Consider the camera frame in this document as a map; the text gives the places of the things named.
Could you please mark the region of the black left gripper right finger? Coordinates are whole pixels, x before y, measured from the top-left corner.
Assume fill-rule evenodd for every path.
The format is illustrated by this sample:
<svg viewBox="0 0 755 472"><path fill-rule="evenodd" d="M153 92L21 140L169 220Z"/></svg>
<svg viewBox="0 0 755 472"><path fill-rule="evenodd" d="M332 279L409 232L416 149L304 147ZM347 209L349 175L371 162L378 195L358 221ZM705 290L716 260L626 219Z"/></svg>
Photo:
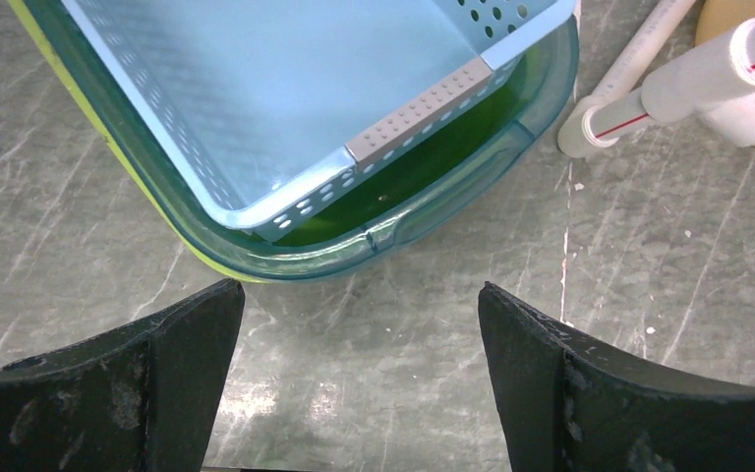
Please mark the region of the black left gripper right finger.
<svg viewBox="0 0 755 472"><path fill-rule="evenodd" d="M755 386L616 348L487 283L478 316L514 471L755 471Z"/></svg>

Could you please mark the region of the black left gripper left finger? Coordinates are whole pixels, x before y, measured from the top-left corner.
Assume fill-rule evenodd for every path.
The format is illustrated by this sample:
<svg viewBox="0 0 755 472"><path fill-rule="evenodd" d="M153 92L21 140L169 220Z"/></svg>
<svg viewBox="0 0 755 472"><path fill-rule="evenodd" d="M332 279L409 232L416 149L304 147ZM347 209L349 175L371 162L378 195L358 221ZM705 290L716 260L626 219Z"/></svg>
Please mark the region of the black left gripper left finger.
<svg viewBox="0 0 755 472"><path fill-rule="evenodd" d="M224 279L0 368L0 471L200 470L244 305Z"/></svg>

